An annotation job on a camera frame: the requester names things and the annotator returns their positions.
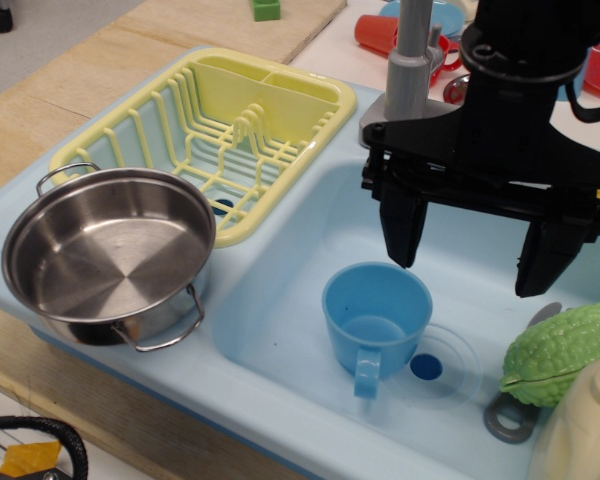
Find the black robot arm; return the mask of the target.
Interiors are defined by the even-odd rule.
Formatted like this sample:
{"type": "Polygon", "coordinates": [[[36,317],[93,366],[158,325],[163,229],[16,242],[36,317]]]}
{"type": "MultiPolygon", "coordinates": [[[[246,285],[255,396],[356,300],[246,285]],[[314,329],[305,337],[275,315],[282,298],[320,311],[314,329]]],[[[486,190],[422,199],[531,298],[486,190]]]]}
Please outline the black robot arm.
{"type": "Polygon", "coordinates": [[[385,92],[360,122],[362,185],[380,204],[388,255],[412,266],[430,203],[523,220],[515,290],[543,294],[600,237],[600,152],[551,124],[560,91],[577,119],[600,121],[574,90],[600,44],[600,1],[480,2],[460,42],[470,77],[458,107],[429,96],[443,63],[431,13],[428,1],[402,3],[385,92]]]}

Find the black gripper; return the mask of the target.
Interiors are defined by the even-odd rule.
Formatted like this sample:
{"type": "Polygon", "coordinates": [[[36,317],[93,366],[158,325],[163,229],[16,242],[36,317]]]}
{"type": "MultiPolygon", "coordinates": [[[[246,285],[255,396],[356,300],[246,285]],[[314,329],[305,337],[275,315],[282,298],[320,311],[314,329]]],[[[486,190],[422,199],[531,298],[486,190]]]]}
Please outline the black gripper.
{"type": "Polygon", "coordinates": [[[526,111],[470,105],[373,123],[363,186],[380,203],[387,254],[410,268],[428,205],[529,223],[515,292],[542,295],[600,237],[600,152],[526,111]]]}

